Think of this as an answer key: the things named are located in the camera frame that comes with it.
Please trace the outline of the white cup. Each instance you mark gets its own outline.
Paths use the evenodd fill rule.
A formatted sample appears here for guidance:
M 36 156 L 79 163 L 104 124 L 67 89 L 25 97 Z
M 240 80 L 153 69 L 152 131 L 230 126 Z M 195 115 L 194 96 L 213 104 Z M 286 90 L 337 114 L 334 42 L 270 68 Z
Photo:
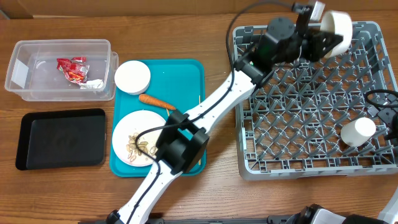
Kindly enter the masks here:
M 342 127 L 340 136 L 342 141 L 351 147 L 364 144 L 376 132 L 376 125 L 373 120 L 362 117 Z

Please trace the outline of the red snack wrapper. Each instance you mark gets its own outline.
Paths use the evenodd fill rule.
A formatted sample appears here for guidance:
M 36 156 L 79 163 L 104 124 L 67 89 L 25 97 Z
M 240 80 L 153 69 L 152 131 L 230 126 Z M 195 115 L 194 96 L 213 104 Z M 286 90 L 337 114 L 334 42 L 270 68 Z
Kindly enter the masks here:
M 99 89 L 104 85 L 102 79 L 88 79 L 90 66 L 86 63 L 86 57 L 58 58 L 57 69 L 62 72 L 65 78 L 81 89 Z

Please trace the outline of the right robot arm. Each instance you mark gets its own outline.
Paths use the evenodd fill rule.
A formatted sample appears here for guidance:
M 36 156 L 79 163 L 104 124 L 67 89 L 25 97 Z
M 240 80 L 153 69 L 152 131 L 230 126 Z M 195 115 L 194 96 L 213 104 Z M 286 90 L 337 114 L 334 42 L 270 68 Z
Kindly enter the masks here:
M 373 105 L 379 111 L 383 111 L 385 109 L 381 108 L 397 108 L 397 103 L 387 104 L 379 104 L 368 99 L 369 95 L 375 93 L 385 93 L 386 95 L 394 95 L 395 100 L 397 100 L 397 92 L 392 90 L 371 90 L 364 94 L 364 98 L 366 102 Z M 390 119 L 389 123 L 391 133 L 385 137 L 385 140 L 397 139 L 397 112 Z M 369 223 L 369 224 L 377 224 L 377 223 L 397 223 L 397 189 L 394 192 L 393 197 L 390 199 L 389 203 L 384 207 L 382 212 L 379 214 L 378 219 L 364 217 L 361 215 L 351 214 L 346 217 L 341 216 L 339 214 L 335 214 L 317 204 L 313 204 L 309 207 L 305 207 L 300 213 L 292 215 L 286 223 L 288 224 L 322 224 L 322 223 L 331 223 L 331 224 L 361 224 L 361 223 Z

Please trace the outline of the white bowl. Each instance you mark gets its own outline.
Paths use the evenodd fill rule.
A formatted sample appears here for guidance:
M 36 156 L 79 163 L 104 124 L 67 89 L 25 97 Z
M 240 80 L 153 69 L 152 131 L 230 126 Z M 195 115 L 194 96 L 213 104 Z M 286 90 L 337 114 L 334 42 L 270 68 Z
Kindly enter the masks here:
M 353 25 L 348 13 L 341 11 L 327 11 L 322 17 L 320 30 L 334 32 L 335 34 L 343 36 L 343 41 L 332 50 L 329 50 L 325 55 L 325 58 L 343 54 L 350 47 L 353 36 Z
M 148 89 L 150 78 L 150 69 L 145 63 L 130 60 L 118 67 L 114 81 L 121 91 L 130 95 L 140 95 Z

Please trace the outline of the orange carrot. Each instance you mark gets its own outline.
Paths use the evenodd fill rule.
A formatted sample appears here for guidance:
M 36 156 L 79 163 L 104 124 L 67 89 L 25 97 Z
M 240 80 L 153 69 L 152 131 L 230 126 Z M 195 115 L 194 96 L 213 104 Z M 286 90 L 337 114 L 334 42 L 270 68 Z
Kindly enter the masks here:
M 140 94 L 139 95 L 139 101 L 147 104 L 147 105 L 152 105 L 152 106 L 156 106 L 159 108 L 164 108 L 167 110 L 175 110 L 175 107 L 172 106 L 169 103 L 166 103 L 162 100 L 159 100 L 157 98 L 154 98 L 153 96 L 147 95 L 147 94 Z

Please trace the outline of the white round plate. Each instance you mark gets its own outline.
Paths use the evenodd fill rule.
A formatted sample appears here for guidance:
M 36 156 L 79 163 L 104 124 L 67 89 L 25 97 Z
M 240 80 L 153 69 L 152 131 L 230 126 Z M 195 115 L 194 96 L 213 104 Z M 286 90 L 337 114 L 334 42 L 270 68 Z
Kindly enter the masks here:
M 129 113 L 123 117 L 116 125 L 112 135 L 112 147 L 117 157 L 129 166 L 131 165 L 127 161 L 128 152 L 126 145 L 129 141 L 129 136 L 158 126 L 163 126 L 165 119 L 161 115 L 147 110 L 139 110 Z

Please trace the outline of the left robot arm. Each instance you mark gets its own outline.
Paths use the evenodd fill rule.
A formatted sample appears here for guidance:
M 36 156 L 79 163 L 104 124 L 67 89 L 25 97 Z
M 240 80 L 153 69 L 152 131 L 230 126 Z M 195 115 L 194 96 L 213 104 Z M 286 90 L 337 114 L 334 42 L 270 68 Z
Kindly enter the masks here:
M 351 19 L 338 22 L 323 9 L 318 1 L 292 4 L 290 10 L 298 14 L 296 22 L 284 17 L 270 21 L 266 32 L 240 58 L 229 59 L 231 73 L 216 91 L 185 113 L 175 110 L 157 128 L 157 152 L 148 175 L 130 201 L 112 211 L 106 222 L 145 223 L 167 187 L 202 157 L 212 128 L 271 79 L 275 64 L 301 58 L 316 62 L 347 51 L 353 32 Z

